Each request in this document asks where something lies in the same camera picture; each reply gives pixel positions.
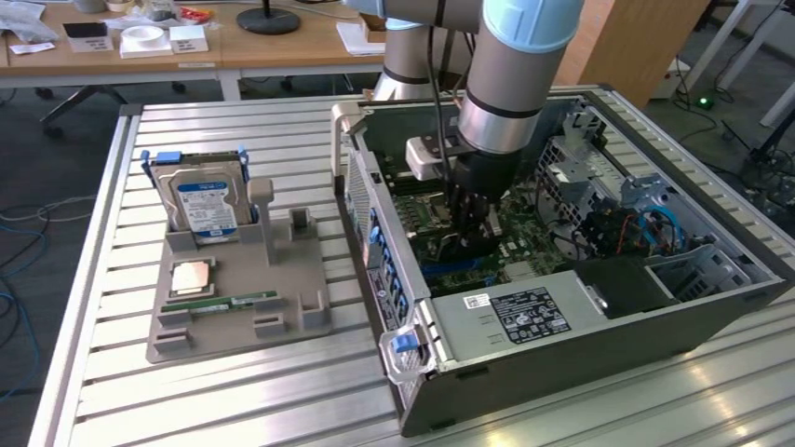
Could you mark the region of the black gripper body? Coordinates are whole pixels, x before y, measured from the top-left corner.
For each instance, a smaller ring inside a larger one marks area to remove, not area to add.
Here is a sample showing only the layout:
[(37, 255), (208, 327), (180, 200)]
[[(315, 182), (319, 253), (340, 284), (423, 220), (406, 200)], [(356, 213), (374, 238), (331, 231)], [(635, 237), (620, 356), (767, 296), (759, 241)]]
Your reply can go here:
[(467, 193), (487, 200), (500, 200), (515, 180), (520, 153), (507, 155), (474, 151), (456, 156), (452, 168), (452, 183)]

